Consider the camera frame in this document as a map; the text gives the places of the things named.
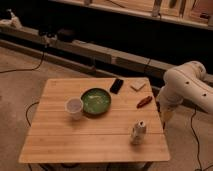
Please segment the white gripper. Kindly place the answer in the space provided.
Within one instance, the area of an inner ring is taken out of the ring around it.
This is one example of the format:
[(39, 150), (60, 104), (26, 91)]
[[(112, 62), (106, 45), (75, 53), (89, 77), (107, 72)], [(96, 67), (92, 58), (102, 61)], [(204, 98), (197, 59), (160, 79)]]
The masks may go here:
[(168, 87), (162, 87), (156, 97), (162, 122), (168, 122), (173, 111), (182, 103), (182, 97)]

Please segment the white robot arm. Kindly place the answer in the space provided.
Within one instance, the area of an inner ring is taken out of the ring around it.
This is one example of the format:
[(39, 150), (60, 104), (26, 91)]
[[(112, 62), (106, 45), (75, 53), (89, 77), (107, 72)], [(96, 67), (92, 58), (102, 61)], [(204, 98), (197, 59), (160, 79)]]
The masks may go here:
[(187, 99), (205, 112), (213, 114), (213, 87), (204, 82), (206, 69), (198, 61), (186, 62), (168, 69), (163, 76), (164, 86), (156, 101), (160, 105), (160, 118), (168, 122), (173, 111)]

